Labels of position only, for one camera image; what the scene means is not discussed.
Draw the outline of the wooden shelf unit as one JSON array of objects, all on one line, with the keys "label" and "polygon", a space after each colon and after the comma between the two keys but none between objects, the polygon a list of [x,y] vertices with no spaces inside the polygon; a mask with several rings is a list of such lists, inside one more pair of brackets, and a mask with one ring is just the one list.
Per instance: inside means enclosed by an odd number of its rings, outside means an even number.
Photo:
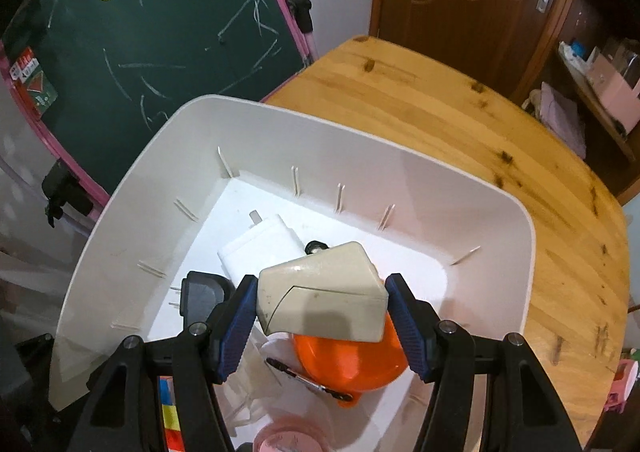
[{"label": "wooden shelf unit", "polygon": [[624,0],[549,0],[513,95],[546,81],[592,116],[587,163],[620,204],[639,194],[639,12]]}]

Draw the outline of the black power adapter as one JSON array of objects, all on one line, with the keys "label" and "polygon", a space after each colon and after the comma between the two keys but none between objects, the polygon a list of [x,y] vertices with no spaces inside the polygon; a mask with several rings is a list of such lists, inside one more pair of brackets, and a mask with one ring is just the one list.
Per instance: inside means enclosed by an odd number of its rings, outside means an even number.
[{"label": "black power adapter", "polygon": [[235,291],[233,283],[221,275],[189,271],[180,287],[180,316],[186,330],[195,322],[206,322],[212,311]]}]

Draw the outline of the wooden table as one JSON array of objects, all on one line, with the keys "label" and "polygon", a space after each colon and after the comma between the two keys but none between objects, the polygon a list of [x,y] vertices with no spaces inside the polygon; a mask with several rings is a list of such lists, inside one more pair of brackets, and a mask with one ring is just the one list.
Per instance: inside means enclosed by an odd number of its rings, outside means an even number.
[{"label": "wooden table", "polygon": [[598,176],[510,100],[371,36],[331,50],[269,101],[436,157],[524,204],[537,240],[526,339],[588,441],[620,359],[629,299],[626,218]]}]

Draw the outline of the beige angular plastic object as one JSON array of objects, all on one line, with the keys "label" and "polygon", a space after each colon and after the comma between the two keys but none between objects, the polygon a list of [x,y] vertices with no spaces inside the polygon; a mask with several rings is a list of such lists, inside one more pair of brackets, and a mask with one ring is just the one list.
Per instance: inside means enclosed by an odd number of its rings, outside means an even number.
[{"label": "beige angular plastic object", "polygon": [[262,270],[257,318],[267,334],[381,342],[388,294],[363,247],[349,242]]}]

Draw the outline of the orange round case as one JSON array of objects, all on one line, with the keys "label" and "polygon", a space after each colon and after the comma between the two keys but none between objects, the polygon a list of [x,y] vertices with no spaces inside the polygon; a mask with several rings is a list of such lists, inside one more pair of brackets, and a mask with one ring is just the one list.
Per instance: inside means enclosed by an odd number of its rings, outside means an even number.
[{"label": "orange round case", "polygon": [[355,406],[364,392],[392,383],[408,368],[390,315],[385,317],[379,342],[294,335],[293,349],[299,368],[275,357],[265,361],[276,371],[328,394],[344,408]]}]

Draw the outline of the white wall charger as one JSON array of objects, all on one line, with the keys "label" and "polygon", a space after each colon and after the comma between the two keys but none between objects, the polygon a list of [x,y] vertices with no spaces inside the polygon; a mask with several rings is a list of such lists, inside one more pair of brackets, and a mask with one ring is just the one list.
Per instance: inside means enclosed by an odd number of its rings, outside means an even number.
[{"label": "white wall charger", "polygon": [[278,214],[250,227],[217,252],[224,274],[237,287],[246,275],[305,255],[303,243]]}]

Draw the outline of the clear plastic box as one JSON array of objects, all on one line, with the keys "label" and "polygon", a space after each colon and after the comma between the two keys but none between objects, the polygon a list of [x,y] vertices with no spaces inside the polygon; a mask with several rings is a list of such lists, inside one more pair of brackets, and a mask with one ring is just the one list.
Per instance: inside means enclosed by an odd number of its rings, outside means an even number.
[{"label": "clear plastic box", "polygon": [[216,394],[221,398],[222,416],[230,430],[257,423],[267,415],[273,402],[283,394],[284,387],[266,359],[274,356],[284,360],[291,357],[292,352],[290,335],[265,336],[257,327],[252,328],[239,368],[216,387]]}]

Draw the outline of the pink correction tape dispenser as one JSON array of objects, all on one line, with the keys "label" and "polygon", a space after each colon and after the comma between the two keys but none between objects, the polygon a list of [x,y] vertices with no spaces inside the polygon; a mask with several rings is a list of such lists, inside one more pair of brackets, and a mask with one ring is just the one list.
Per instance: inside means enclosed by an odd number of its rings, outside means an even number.
[{"label": "pink correction tape dispenser", "polygon": [[253,441],[254,452],[328,452],[326,433],[312,420],[295,414],[279,414]]}]

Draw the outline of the pink plastic stool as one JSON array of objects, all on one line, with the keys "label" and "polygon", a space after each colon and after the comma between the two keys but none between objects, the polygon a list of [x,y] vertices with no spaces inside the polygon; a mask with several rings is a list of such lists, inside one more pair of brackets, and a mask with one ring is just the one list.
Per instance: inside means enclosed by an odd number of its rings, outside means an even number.
[{"label": "pink plastic stool", "polygon": [[622,413],[626,402],[634,389],[639,371],[639,363],[634,359],[622,359],[618,364],[608,399],[604,409],[606,412]]}]

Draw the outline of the pink storage basket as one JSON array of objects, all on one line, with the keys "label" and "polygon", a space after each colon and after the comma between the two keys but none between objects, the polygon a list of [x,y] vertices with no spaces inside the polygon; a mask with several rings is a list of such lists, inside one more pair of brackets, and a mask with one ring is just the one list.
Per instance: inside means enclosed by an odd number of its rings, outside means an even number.
[{"label": "pink storage basket", "polygon": [[620,43],[590,64],[587,81],[600,104],[629,135],[639,123],[639,47]]}]

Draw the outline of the red green card box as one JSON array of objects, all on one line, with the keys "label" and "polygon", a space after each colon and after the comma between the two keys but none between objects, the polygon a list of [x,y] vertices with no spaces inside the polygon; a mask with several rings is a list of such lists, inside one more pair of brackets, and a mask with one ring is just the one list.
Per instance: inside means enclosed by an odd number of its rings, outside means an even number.
[{"label": "red green card box", "polygon": [[58,92],[30,47],[26,47],[13,62],[10,78],[30,114],[37,120],[58,99]]}]

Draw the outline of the multicolour puzzle cube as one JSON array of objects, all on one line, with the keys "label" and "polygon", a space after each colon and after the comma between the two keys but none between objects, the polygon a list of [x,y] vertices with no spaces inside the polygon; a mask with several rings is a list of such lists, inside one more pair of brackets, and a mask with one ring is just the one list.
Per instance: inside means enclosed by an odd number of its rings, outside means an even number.
[{"label": "multicolour puzzle cube", "polygon": [[162,410],[162,423],[167,450],[169,452],[184,452],[186,449],[182,440],[172,378],[170,376],[160,376],[158,389],[160,390],[160,409]]}]

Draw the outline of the white plastic storage bin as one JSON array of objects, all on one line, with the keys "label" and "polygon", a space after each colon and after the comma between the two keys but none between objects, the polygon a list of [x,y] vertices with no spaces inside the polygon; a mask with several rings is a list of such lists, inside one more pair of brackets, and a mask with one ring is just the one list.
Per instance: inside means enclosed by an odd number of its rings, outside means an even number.
[{"label": "white plastic storage bin", "polygon": [[[536,237],[512,195],[361,131],[209,95],[156,133],[94,226],[55,333],[52,406],[86,401],[92,374],[127,336],[178,335],[186,274],[226,277],[217,252],[276,214],[304,256],[357,242],[384,287],[399,273],[416,299],[472,335],[500,340],[524,329]],[[320,426],[334,451],[416,450],[433,386],[409,365],[348,408],[276,372],[284,391],[267,415],[226,425],[234,447],[295,414]],[[486,389],[477,376],[462,451],[480,441]]]}]

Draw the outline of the green chalkboard pink frame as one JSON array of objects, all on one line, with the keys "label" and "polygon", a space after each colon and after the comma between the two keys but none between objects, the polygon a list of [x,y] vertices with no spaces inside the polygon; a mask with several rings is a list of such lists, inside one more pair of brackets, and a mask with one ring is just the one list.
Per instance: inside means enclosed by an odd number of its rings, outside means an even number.
[{"label": "green chalkboard pink frame", "polygon": [[[40,120],[10,78],[26,47],[58,92]],[[2,82],[97,205],[186,102],[265,99],[309,60],[285,0],[1,0]]]}]

